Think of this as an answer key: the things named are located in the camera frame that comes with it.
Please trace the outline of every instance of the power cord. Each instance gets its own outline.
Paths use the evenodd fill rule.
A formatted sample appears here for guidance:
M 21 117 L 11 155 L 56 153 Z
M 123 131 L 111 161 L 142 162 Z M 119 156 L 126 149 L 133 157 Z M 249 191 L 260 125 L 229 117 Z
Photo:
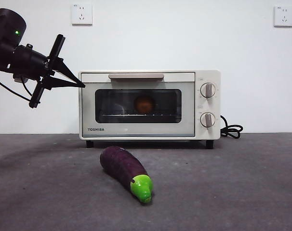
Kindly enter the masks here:
M 18 96 L 18 97 L 21 97 L 22 99 L 27 100 L 27 101 L 30 102 L 30 99 L 28 99 L 28 98 L 26 98 L 26 97 L 24 97 L 24 96 L 22 96 L 22 95 L 16 93 L 15 91 L 11 90 L 10 88 L 8 88 L 7 86 L 5 86 L 5 85 L 2 84 L 1 82 L 0 82 L 0 85 L 1 85 L 3 88 L 5 88 L 6 90 L 10 91 L 12 94 L 14 94 L 14 95 L 16 95 L 16 96 Z
M 21 81 L 22 81 L 22 84 L 23 84 L 23 87 L 25 88 L 25 90 L 27 91 L 27 93 L 32 96 L 32 94 L 30 93 L 30 91 L 27 89 L 25 83 L 24 83 L 24 80 L 23 80 L 23 77 L 21 77 Z
M 224 120 L 225 123 L 225 127 L 221 129 L 221 136 L 223 137 L 231 136 L 234 139 L 239 139 L 240 132 L 243 130 L 243 127 L 237 124 L 228 125 L 226 119 L 223 116 L 221 116 L 221 118 Z

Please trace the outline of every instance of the wall outlet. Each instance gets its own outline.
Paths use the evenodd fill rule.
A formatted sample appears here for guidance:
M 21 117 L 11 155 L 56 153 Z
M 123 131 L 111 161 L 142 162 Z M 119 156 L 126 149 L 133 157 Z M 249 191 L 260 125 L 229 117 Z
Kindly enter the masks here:
M 292 6 L 274 7 L 274 26 L 292 27 Z
M 72 25 L 92 25 L 93 24 L 93 5 L 73 4 L 71 6 Z

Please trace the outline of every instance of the toy eggplant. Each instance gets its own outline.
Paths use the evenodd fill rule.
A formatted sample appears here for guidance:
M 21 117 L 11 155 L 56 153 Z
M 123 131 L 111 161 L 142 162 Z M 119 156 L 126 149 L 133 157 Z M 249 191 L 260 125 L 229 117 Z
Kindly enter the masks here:
M 117 179 L 140 202 L 151 201 L 151 178 L 130 152 L 117 146 L 105 148 L 100 155 L 100 163 L 107 174 Z

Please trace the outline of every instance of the toaster oven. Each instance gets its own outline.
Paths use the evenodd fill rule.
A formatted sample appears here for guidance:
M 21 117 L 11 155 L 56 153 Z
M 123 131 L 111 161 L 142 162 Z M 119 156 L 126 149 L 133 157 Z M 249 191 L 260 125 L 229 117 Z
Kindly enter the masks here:
M 93 141 L 220 138 L 220 72 L 81 71 L 80 138 Z

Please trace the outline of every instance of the control knob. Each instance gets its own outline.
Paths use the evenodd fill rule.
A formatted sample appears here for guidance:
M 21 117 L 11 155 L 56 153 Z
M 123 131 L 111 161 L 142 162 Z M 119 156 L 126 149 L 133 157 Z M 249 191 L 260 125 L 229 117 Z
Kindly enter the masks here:
M 200 88 L 200 93 L 205 98 L 211 98 L 215 94 L 215 86 L 212 83 L 205 83 Z
M 215 117 L 212 113 L 207 112 L 201 115 L 200 122 L 204 127 L 210 128 L 215 123 Z

